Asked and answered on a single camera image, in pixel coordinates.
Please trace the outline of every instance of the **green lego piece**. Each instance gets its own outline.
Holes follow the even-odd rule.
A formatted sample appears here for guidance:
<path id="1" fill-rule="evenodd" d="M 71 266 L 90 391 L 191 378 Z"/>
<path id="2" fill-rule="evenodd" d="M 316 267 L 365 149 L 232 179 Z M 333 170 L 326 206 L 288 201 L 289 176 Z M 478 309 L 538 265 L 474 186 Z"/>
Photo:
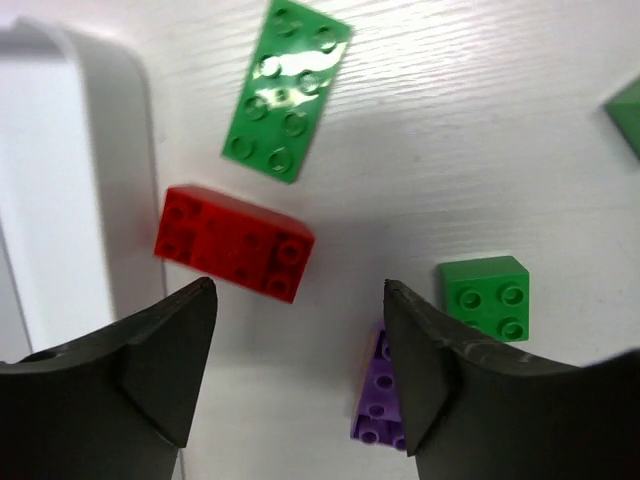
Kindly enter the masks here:
<path id="1" fill-rule="evenodd" d="M 640 78 L 609 100 L 605 110 L 640 159 Z"/>
<path id="2" fill-rule="evenodd" d="M 344 23 L 274 0 L 222 154 L 293 183 L 350 36 Z"/>
<path id="3" fill-rule="evenodd" d="M 513 257 L 439 265 L 444 310 L 504 342 L 529 338 L 529 272 Z"/>

